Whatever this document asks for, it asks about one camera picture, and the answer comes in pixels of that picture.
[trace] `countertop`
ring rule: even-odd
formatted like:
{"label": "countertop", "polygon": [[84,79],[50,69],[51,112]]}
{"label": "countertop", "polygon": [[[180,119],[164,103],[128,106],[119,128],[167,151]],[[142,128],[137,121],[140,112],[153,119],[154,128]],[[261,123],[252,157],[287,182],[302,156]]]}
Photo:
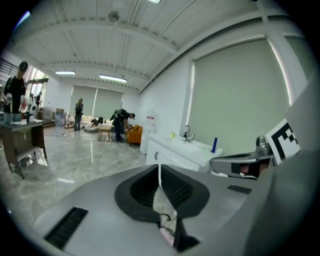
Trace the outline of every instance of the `countertop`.
{"label": "countertop", "polygon": [[154,133],[150,133],[149,136],[151,139],[157,141],[160,144],[163,144],[170,150],[178,153],[179,155],[189,159],[192,162],[195,162],[196,164],[202,167],[208,166],[210,159],[220,157],[223,152],[221,148],[217,148],[215,153],[212,153],[212,146],[203,144],[195,140],[191,143],[187,142],[187,144],[189,144],[190,146],[197,146],[200,148],[196,150],[189,150],[188,148],[184,147],[184,142],[181,140],[182,137],[180,136],[175,138],[165,138],[158,136]]}

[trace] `small wooden stool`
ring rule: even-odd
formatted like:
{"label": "small wooden stool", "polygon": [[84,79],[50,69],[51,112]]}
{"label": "small wooden stool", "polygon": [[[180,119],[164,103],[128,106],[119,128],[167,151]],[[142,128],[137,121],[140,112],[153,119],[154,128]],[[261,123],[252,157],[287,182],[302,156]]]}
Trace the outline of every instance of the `small wooden stool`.
{"label": "small wooden stool", "polygon": [[98,141],[104,141],[105,137],[102,136],[102,133],[108,133],[108,142],[110,141],[110,131],[111,131],[111,126],[107,125],[100,125],[98,126]]}

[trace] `white wall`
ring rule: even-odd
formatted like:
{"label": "white wall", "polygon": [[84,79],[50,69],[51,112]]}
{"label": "white wall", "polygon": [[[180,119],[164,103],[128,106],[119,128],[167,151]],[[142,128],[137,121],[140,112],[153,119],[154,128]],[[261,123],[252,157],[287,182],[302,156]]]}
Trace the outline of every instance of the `white wall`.
{"label": "white wall", "polygon": [[56,109],[64,109],[67,112],[72,87],[73,85],[70,83],[60,82],[50,77],[46,85],[43,107],[50,107],[54,112]]}
{"label": "white wall", "polygon": [[140,96],[138,92],[135,91],[126,91],[123,95],[122,108],[128,111],[129,113],[134,113],[136,115],[135,120],[128,120],[128,123],[132,126],[141,125],[141,123],[139,123],[139,100]]}
{"label": "white wall", "polygon": [[[74,85],[77,86],[91,86],[99,87],[104,89],[113,89],[104,86],[106,83],[99,83],[93,81],[73,81],[73,80],[62,80],[62,82],[55,80],[54,78],[49,78],[49,81],[46,85],[46,93],[43,102],[44,107],[50,107],[52,111],[56,109],[64,109],[65,112],[68,112],[69,102],[71,97],[72,88]],[[123,88],[124,96],[122,102],[122,108],[128,112],[133,112],[137,115],[138,106],[139,106],[139,94],[133,89]],[[138,120],[129,120],[129,124],[136,125],[139,124]]]}
{"label": "white wall", "polygon": [[156,114],[156,134],[168,137],[171,132],[181,133],[188,108],[185,102],[189,98],[191,64],[187,57],[178,60],[142,92],[137,117],[140,125],[145,124],[147,111],[152,110]]}

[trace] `white cabinet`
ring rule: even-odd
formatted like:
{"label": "white cabinet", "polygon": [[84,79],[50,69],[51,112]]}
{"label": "white cabinet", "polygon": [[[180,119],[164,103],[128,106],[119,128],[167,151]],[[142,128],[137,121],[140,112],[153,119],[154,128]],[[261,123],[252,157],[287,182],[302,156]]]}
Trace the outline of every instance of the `white cabinet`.
{"label": "white cabinet", "polygon": [[141,143],[140,143],[140,152],[143,155],[148,153],[148,144],[149,144],[149,134],[153,134],[155,128],[153,126],[145,125],[142,129]]}
{"label": "white cabinet", "polygon": [[154,139],[149,140],[145,164],[174,165],[201,172],[206,172],[209,170],[209,165],[203,168],[203,166],[200,166],[188,158],[185,158],[184,156],[155,141]]}

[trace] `sofa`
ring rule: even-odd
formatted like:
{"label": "sofa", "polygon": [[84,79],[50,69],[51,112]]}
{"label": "sofa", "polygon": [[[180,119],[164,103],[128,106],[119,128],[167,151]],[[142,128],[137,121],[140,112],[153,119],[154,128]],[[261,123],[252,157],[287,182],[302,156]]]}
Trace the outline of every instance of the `sofa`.
{"label": "sofa", "polygon": [[129,146],[130,144],[141,143],[142,130],[143,130],[142,126],[135,125],[135,126],[131,126],[130,130],[125,131]]}

